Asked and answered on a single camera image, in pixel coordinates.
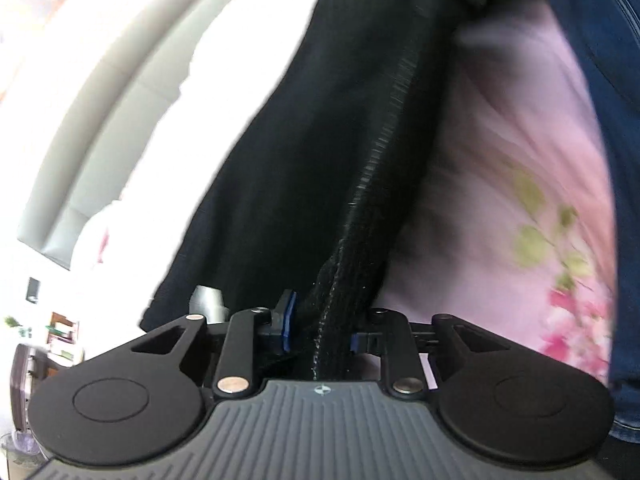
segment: gray textured surface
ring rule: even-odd
[[[606,480],[594,463],[523,472],[485,463],[442,433],[430,411],[375,383],[270,381],[221,403],[180,449],[139,466],[91,470],[53,461],[36,480]]]

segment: denim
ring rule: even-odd
[[[549,0],[587,78],[612,180],[618,252],[612,436],[640,443],[640,0]]]

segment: metal pin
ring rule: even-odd
[[[398,379],[393,386],[394,390],[399,394],[417,394],[424,388],[422,381],[415,377],[403,377]]]
[[[226,394],[239,394],[249,387],[249,381],[244,377],[229,376],[218,381],[218,389]]]

